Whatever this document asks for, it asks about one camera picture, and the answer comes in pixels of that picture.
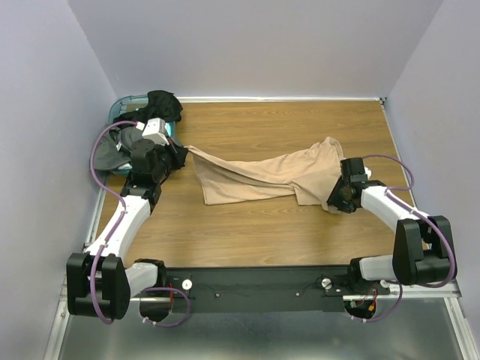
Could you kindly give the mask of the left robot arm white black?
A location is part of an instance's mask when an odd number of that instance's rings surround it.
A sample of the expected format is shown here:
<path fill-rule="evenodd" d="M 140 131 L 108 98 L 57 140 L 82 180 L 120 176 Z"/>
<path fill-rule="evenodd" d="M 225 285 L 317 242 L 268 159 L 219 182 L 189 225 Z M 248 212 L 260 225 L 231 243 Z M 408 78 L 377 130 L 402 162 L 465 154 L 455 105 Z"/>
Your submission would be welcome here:
<path fill-rule="evenodd" d="M 132 168 L 117 193 L 118 206 L 97 239 L 67 260 L 67 308 L 70 314 L 120 320 L 131 298 L 145 291 L 159 296 L 167 285 L 164 262 L 139 259 L 131 267 L 124 259 L 140 227 L 150 217 L 171 173 L 185 166 L 188 151 L 171 139 L 158 145 L 150 139 L 132 145 Z"/>

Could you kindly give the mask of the beige t shirt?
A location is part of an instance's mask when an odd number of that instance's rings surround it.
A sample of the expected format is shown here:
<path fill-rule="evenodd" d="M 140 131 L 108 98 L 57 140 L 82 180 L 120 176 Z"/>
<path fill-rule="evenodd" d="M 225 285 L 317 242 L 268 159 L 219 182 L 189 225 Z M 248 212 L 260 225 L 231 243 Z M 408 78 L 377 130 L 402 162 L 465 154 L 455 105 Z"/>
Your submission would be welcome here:
<path fill-rule="evenodd" d="M 327 200 L 341 175 L 344 151 L 328 136 L 310 148 L 260 161 L 224 160 L 189 145 L 208 206 L 294 195 L 300 206 L 339 211 Z"/>

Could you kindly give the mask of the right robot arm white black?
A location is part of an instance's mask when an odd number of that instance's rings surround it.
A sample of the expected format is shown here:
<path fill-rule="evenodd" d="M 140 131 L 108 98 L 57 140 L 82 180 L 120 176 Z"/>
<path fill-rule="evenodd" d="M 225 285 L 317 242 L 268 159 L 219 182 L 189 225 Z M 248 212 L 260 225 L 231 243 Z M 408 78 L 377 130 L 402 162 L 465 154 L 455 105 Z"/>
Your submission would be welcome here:
<path fill-rule="evenodd" d="M 370 180 L 362 157 L 340 162 L 340 177 L 328 204 L 351 214 L 369 211 L 394 233 L 391 255 L 355 258 L 345 275 L 346 288 L 363 293 L 374 281 L 401 285 L 443 287 L 457 275 L 457 261 L 449 220 L 407 204 L 381 181 Z"/>

